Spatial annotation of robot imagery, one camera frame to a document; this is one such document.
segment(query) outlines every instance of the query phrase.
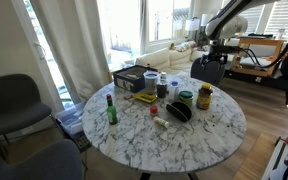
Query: green glass bottle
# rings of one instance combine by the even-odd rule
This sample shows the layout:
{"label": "green glass bottle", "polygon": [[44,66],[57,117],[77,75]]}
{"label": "green glass bottle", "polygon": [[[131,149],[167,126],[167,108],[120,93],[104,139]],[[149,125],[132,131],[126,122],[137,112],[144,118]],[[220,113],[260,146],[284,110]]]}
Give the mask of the green glass bottle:
{"label": "green glass bottle", "polygon": [[106,95],[107,100],[107,116],[110,124],[116,124],[117,123],[117,115],[116,115],[116,107],[113,105],[112,97],[110,94]]}

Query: lamp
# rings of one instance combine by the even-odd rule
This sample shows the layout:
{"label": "lamp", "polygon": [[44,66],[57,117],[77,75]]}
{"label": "lamp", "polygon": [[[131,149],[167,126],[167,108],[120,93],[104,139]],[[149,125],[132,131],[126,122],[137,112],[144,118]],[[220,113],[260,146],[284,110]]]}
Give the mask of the lamp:
{"label": "lamp", "polygon": [[201,31],[198,37],[198,45],[203,46],[204,41],[207,41],[206,34],[205,34],[205,27],[207,23],[212,19],[213,14],[203,14],[201,19]]}
{"label": "lamp", "polygon": [[199,25],[200,25],[200,20],[197,19],[197,17],[194,17],[193,19],[188,19],[185,22],[186,31],[196,31],[194,41],[196,41],[196,33],[197,33],[197,30],[199,29]]}

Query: gray chair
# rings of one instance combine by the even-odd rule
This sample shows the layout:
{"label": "gray chair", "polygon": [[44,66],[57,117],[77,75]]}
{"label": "gray chair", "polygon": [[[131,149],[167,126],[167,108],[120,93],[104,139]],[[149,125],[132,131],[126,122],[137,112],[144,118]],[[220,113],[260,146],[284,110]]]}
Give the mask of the gray chair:
{"label": "gray chair", "polygon": [[0,136],[26,128],[51,116],[41,102],[34,80],[25,74],[0,77]]}
{"label": "gray chair", "polygon": [[80,180],[80,152],[70,140],[60,140],[18,164],[0,158],[0,180]]}
{"label": "gray chair", "polygon": [[197,58],[191,67],[191,78],[218,86],[225,73],[225,66],[215,61],[210,61],[206,65],[201,63],[202,58]]}

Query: window blind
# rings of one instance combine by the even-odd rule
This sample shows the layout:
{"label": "window blind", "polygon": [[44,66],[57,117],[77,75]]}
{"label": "window blind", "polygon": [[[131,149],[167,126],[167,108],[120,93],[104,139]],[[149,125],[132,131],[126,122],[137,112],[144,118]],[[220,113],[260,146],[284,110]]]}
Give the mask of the window blind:
{"label": "window blind", "polygon": [[265,34],[273,34],[275,36],[280,28],[285,28],[283,39],[288,39],[288,0],[274,3]]}
{"label": "window blind", "polygon": [[[222,7],[224,7],[229,2],[230,0],[223,0]],[[256,7],[247,9],[239,14],[240,16],[245,17],[248,21],[248,26],[245,32],[246,35],[250,33],[256,33],[258,23],[262,15],[263,8],[264,8],[264,5],[256,6]]]}

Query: yellow jar lid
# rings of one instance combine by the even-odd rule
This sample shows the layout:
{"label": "yellow jar lid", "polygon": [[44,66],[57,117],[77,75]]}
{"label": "yellow jar lid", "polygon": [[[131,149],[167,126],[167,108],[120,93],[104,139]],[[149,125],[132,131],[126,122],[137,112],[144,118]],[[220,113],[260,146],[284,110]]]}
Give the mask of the yellow jar lid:
{"label": "yellow jar lid", "polygon": [[202,84],[203,89],[211,89],[211,87],[212,87],[212,84],[210,84],[210,83],[203,83]]}

